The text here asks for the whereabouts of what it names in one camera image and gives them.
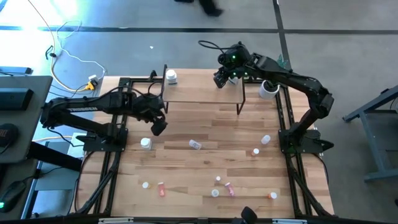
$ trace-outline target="wooden tabletop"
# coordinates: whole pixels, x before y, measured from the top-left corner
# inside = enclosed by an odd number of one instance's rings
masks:
[[[165,82],[163,100],[166,102],[196,103],[242,103],[243,85],[227,82],[223,88],[217,88],[213,81],[215,69],[174,69],[177,84]]]
[[[119,78],[105,77],[101,94],[117,86]],[[134,84],[141,91],[147,86]],[[151,124],[129,118],[129,138],[119,166],[112,216],[232,218],[240,217],[244,206],[249,206],[259,218],[293,217],[286,163],[277,137],[276,103],[259,98],[258,88],[246,85],[246,105],[239,116],[235,105],[174,103],[166,115],[169,125],[157,137],[150,131]],[[160,85],[152,89],[157,93]],[[307,98],[294,90],[290,95],[295,119],[299,120],[308,108]],[[106,123],[111,116],[97,112],[94,120]],[[260,140],[265,134],[271,141],[264,146]],[[144,137],[153,139],[153,151],[141,149]],[[191,139],[203,148],[190,148]],[[256,157],[250,155],[254,148],[260,149]],[[78,207],[98,185],[103,157],[104,153],[96,152],[87,161],[78,189]],[[303,164],[310,190],[333,213],[322,163],[304,154]],[[222,184],[231,182],[235,197],[215,182],[216,176],[221,176]],[[143,189],[143,182],[152,187]],[[158,195],[158,182],[165,184],[165,197]],[[211,197],[213,189],[220,191],[219,197]],[[278,198],[267,199],[270,192],[276,192]],[[300,190],[298,196],[304,211]]]

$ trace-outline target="person's foot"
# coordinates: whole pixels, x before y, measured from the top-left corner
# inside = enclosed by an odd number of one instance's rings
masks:
[[[176,2],[193,3],[193,0],[174,0]]]
[[[213,12],[206,13],[206,14],[207,14],[207,16],[219,17],[223,12],[224,12],[224,10],[222,10],[222,9],[215,9]]]

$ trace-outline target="gray floor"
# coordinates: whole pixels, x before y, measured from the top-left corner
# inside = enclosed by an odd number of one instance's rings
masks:
[[[277,28],[272,0],[219,0],[226,10],[220,18],[206,17],[197,2],[33,2],[50,25],[81,19],[84,26],[90,27]],[[395,0],[279,0],[279,6],[285,29],[398,29]],[[44,24],[28,3],[9,0],[0,12],[0,26],[24,28],[23,31],[0,30],[1,64],[30,66],[36,75],[49,75],[44,52],[52,44],[50,34],[34,31],[35,26]],[[79,32],[68,38],[64,47],[82,59],[102,63],[108,69],[107,75],[148,75],[153,69],[161,72],[164,63],[178,68],[217,68],[219,52],[198,46],[200,39],[226,47],[242,40],[250,51],[273,58],[282,52],[278,34],[220,32]],[[384,89],[398,84],[395,71],[398,36],[289,34],[286,40],[293,69],[319,79],[335,97],[329,117],[316,123],[322,138],[335,143],[324,157],[335,213],[345,218],[398,221],[398,207],[394,205],[394,199],[398,198],[398,179],[363,182],[365,174],[376,171],[368,142],[359,121],[346,124],[341,119]],[[62,55],[55,73],[65,84],[77,88],[88,76],[100,75],[101,70]],[[52,91],[65,94],[56,89]],[[75,130],[62,127],[59,131],[69,135]],[[38,128],[35,138],[44,136],[52,135]],[[44,203],[39,210],[46,212]]]

